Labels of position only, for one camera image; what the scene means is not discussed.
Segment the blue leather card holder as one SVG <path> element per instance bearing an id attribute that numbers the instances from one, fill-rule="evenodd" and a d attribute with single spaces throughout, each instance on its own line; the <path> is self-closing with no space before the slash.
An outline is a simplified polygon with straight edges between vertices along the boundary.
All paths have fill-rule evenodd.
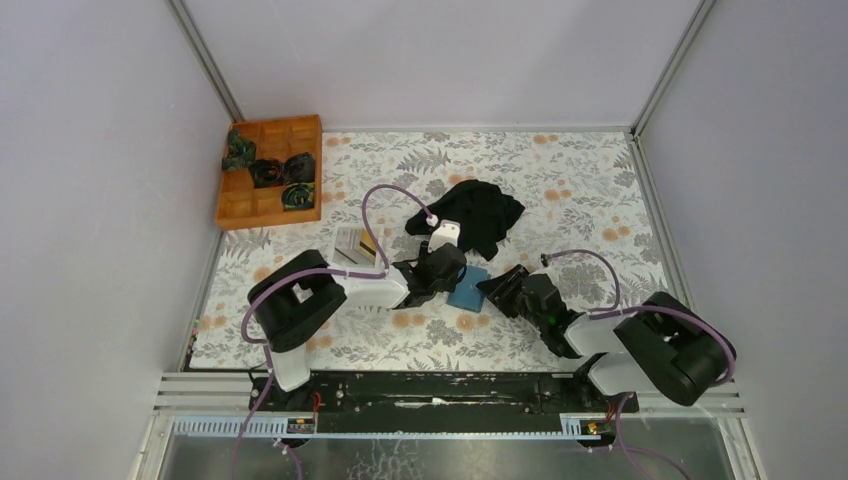
<path id="1" fill-rule="evenodd" d="M 484 294 L 477 284 L 491 278 L 489 272 L 481 267 L 467 266 L 461 280 L 446 300 L 446 304 L 460 310 L 480 313 L 484 303 Z"/>

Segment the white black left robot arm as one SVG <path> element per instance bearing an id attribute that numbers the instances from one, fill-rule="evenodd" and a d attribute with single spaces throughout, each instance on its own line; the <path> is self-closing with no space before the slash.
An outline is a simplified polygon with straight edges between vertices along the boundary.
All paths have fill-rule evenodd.
<path id="1" fill-rule="evenodd" d="M 306 343 L 341 307 L 417 308 L 453 292 L 466 270 L 465 255 L 450 244 L 423 247 L 416 259 L 382 272 L 334 268 L 315 249 L 294 257 L 247 295 L 247 317 L 260 325 L 269 350 L 272 398 L 288 411 L 307 404 Z"/>

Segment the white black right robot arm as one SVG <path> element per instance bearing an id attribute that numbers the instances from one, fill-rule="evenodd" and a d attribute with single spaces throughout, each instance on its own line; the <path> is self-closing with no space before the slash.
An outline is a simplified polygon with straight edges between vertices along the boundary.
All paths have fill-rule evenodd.
<path id="1" fill-rule="evenodd" d="M 500 313 L 532 325 L 554 355 L 584 362 L 573 396 L 589 412 L 640 391 L 691 406 L 735 373 L 732 343 L 667 292 L 620 310 L 579 312 L 546 271 L 521 265 L 476 287 Z"/>

